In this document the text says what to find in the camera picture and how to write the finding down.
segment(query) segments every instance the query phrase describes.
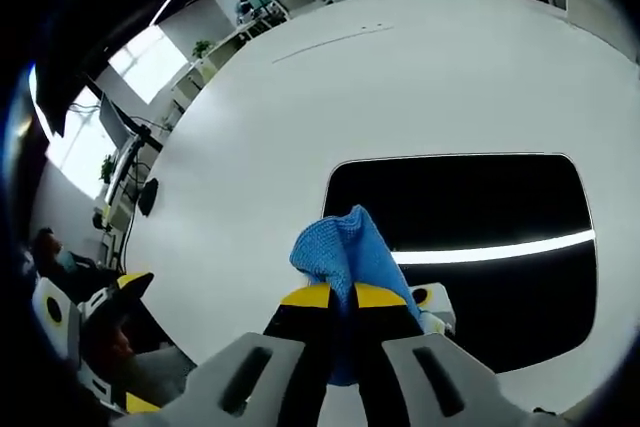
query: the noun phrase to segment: desk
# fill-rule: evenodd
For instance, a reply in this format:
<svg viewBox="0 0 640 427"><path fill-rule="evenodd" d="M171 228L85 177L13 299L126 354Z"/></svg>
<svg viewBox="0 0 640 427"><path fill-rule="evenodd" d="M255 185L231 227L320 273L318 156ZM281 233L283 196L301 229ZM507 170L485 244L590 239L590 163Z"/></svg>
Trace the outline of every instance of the desk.
<svg viewBox="0 0 640 427"><path fill-rule="evenodd" d="M211 80L215 73L226 64L249 40L257 37L252 29L259 29L262 33L271 28L269 22L258 18L242 24L224 39L216 44L200 60L194 62L187 72L176 80L171 88L173 98L181 108L186 108L202 90L203 83Z"/></svg>
<svg viewBox="0 0 640 427"><path fill-rule="evenodd" d="M128 267L155 272L144 302L156 320L197 363L262 331L304 282L291 247L345 161L560 152L597 235L595 324L574 351L499 381L527 408L583 398L640 311L640 89L633 63L564 15L533 0L349 0L255 39L153 166L158 197L136 215ZM365 425L361 414L355 389L331 388L320 424Z"/></svg>

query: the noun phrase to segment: cable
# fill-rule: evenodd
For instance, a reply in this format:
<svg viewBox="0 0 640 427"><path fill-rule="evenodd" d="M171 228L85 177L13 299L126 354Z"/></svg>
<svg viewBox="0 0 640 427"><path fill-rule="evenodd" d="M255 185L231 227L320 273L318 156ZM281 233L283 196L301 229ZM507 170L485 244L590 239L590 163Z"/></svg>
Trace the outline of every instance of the cable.
<svg viewBox="0 0 640 427"><path fill-rule="evenodd" d="M134 163L138 163L138 154L136 153L136 157L134 159ZM135 169L135 181L136 181L136 197L138 197L138 169ZM123 239L122 249L120 250L120 265L122 266L123 273L127 273L127 246L129 245L129 239L131 238L131 231L133 230L133 221L136 218L136 204L137 202L131 198L133 202L133 213L131 214L131 223L129 224L129 230Z"/></svg>
<svg viewBox="0 0 640 427"><path fill-rule="evenodd" d="M136 165L144 165L147 168L147 170L151 172L151 167L149 167L149 164L145 164L144 162L138 162Z"/></svg>
<svg viewBox="0 0 640 427"><path fill-rule="evenodd" d="M135 179L133 179L133 180L135 180L135 181L136 181L136 189L137 189L137 188L138 188L138 179L137 179L137 178L135 178ZM133 206L135 207L135 205L136 205L136 201L135 201L135 199L134 199L133 197L131 197L131 194L130 194L129 192L127 192L126 190L123 190L123 191L122 191L122 193L123 193L124 195L126 195L127 197L129 197L129 200L130 200L131 202L133 202Z"/></svg>
<svg viewBox="0 0 640 427"><path fill-rule="evenodd" d="M138 184L138 183L137 183L137 180L138 180L138 179L137 179L137 176L136 176L136 177L134 177L134 176L133 176L133 174L132 174L131 172L128 172L128 173L127 173L127 175L128 175L129 177L131 177L131 179L132 179L132 180L134 180L134 181L136 182L136 188L137 188L139 185L141 185L141 184ZM129 199L131 199L131 201L133 202L133 198L132 198L129 194L127 194L127 197L129 197Z"/></svg>
<svg viewBox="0 0 640 427"><path fill-rule="evenodd" d="M167 129L166 127L164 127L163 125L160 124L156 124L155 122L151 122L150 120L147 120L143 117L138 117L137 115L132 115L131 116L132 119L138 119L141 120L142 122L146 122L149 125L155 125L156 127L158 127L159 129L165 130L167 132L171 132L171 129Z"/></svg>

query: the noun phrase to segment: window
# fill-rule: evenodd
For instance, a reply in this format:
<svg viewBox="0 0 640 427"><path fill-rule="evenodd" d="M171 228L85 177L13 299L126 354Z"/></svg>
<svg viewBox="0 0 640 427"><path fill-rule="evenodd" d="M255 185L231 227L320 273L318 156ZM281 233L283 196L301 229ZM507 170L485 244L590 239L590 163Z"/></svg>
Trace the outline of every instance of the window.
<svg viewBox="0 0 640 427"><path fill-rule="evenodd" d="M158 26L136 35L116 52L109 64L147 104L187 63L187 59Z"/></svg>
<svg viewBox="0 0 640 427"><path fill-rule="evenodd" d="M37 91L35 69L29 75L34 99ZM102 161L116 147L100 123L97 97L85 88L67 111L64 137L53 134L46 156L80 191L95 199L100 195Z"/></svg>

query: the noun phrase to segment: seated person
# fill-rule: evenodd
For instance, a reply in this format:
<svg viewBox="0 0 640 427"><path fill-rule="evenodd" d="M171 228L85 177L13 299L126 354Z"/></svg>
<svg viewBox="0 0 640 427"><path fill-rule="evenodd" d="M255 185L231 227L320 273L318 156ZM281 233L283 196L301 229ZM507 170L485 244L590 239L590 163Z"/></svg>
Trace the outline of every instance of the seated person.
<svg viewBox="0 0 640 427"><path fill-rule="evenodd" d="M38 274L49 278L76 304L89 300L119 277L117 272L98 269L93 260L64 249L49 228L38 231L31 254Z"/></svg>

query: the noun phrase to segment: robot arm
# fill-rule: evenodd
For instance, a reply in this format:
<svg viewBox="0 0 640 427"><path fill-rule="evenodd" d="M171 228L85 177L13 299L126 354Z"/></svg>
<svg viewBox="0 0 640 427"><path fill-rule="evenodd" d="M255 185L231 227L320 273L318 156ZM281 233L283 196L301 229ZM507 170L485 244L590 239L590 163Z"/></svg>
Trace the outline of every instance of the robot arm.
<svg viewBox="0 0 640 427"><path fill-rule="evenodd" d="M489 369L443 335L423 335L403 299L356 284L350 325L369 425L564 426L507 401ZM248 333L194 370L185 393L115 427L317 425L341 320L326 284L286 297L263 335Z"/></svg>

